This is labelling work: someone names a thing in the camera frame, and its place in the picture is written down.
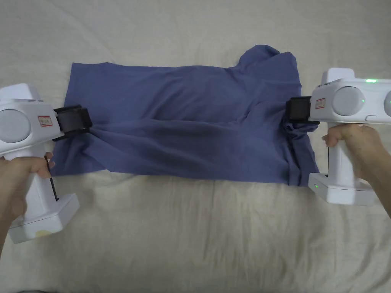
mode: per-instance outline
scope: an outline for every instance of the red label sticker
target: red label sticker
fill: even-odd
[[[315,109],[322,109],[325,106],[326,106],[326,98],[316,100]]]
[[[38,116],[38,120],[42,127],[53,126],[50,116]]]

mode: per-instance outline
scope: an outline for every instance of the blue fabric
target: blue fabric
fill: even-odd
[[[230,68],[74,63],[65,106],[88,108],[93,127],[56,143],[52,173],[307,185],[315,126],[284,118],[300,95],[295,57],[263,45]]]

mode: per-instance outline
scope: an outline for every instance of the yellow stain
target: yellow stain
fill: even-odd
[[[46,235],[50,235],[51,232],[48,231],[48,230],[39,230],[37,232],[35,232],[35,237],[42,237],[42,236],[46,236]]]

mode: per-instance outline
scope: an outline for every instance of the beige cloth surface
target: beige cloth surface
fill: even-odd
[[[297,57],[310,95],[332,66],[391,79],[390,11],[389,0],[2,0],[0,86],[31,83],[60,107],[72,62],[228,67],[267,44]],[[390,128],[379,128],[387,146]],[[325,132],[310,135],[323,171]],[[7,238],[0,292],[391,291],[391,220],[379,204],[107,171],[57,185],[81,209],[61,233]]]

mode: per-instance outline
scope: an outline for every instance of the human hand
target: human hand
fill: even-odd
[[[51,159],[52,153],[46,153]],[[18,157],[11,161],[0,159],[0,220],[9,224],[26,212],[27,179],[31,173],[42,178],[50,178],[47,162],[44,158]]]
[[[339,140],[344,140],[352,154],[355,174],[364,180],[367,180],[368,166],[376,160],[388,156],[378,132],[372,127],[341,124],[329,128],[328,134],[322,139],[328,147],[334,147]]]

